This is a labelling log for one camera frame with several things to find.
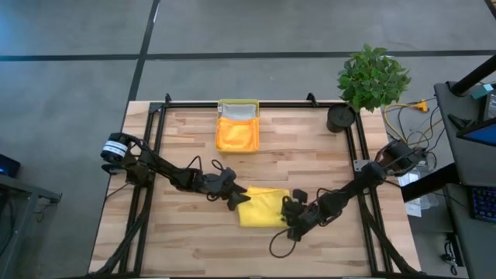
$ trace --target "monitor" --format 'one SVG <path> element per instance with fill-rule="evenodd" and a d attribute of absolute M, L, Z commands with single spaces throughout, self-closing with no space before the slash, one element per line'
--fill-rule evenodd
<path fill-rule="evenodd" d="M 476 143 L 496 146 L 496 118 L 460 130 L 456 136 Z"/>

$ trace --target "table leg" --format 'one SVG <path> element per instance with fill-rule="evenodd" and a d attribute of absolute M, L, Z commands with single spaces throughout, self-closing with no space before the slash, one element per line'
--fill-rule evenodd
<path fill-rule="evenodd" d="M 426 177 L 401 187 L 403 201 L 409 202 L 444 187 L 447 183 L 460 183 L 455 163 L 442 167 Z"/>

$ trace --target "potted plant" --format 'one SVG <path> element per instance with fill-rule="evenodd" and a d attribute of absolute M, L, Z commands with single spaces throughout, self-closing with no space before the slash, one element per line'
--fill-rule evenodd
<path fill-rule="evenodd" d="M 339 72 L 338 88 L 345 104 L 333 105 L 327 114 L 327 128 L 338 133 L 353 124 L 361 108 L 373 111 L 381 105 L 397 102 L 407 89 L 411 78 L 407 69 L 386 56 L 386 49 L 372 49 L 363 45 L 363 51 L 351 54 Z"/>

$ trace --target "orange cloth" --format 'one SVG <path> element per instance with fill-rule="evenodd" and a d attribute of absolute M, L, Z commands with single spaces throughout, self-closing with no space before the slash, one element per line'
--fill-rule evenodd
<path fill-rule="evenodd" d="M 259 119 L 217 119 L 215 145 L 222 151 L 257 151 L 259 145 Z"/>

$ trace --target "keyboard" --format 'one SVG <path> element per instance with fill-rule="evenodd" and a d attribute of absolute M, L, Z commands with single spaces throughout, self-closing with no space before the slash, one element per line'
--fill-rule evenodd
<path fill-rule="evenodd" d="M 496 223 L 496 188 L 469 187 L 472 218 Z"/>

